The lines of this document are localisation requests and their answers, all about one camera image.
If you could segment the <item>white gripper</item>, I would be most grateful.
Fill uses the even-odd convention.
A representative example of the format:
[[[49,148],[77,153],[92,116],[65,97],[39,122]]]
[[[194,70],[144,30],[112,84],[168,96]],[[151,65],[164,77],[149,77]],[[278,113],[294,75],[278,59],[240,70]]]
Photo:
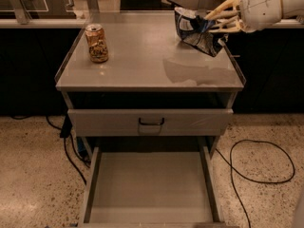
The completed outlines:
[[[263,30],[282,19],[281,0],[226,0],[210,11],[205,20],[217,20],[210,33]]]

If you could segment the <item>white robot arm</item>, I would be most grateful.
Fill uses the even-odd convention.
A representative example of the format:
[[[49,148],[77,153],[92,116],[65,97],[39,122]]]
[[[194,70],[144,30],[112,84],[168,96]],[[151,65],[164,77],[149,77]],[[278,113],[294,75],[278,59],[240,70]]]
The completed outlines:
[[[304,0],[226,0],[210,11],[212,33],[251,33],[304,14]]]

